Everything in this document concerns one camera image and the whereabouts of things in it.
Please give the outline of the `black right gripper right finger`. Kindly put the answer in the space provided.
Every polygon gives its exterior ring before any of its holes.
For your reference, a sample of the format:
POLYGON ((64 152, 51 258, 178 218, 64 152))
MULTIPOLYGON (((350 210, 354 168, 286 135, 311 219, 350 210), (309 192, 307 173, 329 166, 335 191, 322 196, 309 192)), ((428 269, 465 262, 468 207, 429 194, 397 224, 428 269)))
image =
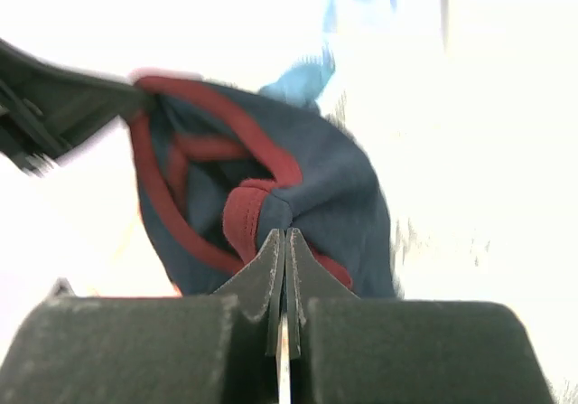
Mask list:
POLYGON ((525 327, 487 302, 361 299, 285 236, 296 403, 552 401, 525 327))

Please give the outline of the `navy tank top red trim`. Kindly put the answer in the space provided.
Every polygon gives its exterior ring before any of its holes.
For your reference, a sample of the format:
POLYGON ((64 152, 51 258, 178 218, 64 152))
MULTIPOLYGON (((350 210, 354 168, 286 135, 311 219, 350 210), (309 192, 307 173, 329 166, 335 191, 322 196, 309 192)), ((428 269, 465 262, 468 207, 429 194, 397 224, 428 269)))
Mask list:
POLYGON ((129 125, 141 215, 168 278, 209 294, 272 230, 298 229, 361 297, 392 297, 390 218, 356 142, 316 112, 201 80, 149 75, 129 125))

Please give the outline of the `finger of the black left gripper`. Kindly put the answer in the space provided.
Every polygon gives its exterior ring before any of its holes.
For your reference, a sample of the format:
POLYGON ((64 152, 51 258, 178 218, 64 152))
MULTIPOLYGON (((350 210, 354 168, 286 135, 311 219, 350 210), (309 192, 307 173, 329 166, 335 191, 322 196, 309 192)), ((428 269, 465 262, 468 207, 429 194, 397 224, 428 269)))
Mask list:
POLYGON ((132 85, 50 65, 1 41, 1 153, 23 171, 39 171, 152 101, 132 85))

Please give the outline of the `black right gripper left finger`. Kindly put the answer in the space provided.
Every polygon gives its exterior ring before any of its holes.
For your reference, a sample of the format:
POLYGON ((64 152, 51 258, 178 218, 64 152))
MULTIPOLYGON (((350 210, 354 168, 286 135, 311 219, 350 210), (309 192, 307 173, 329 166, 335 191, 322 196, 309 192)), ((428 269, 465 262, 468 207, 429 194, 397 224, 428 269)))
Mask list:
POLYGON ((284 234, 209 296, 49 299, 1 368, 4 403, 274 403, 284 234))

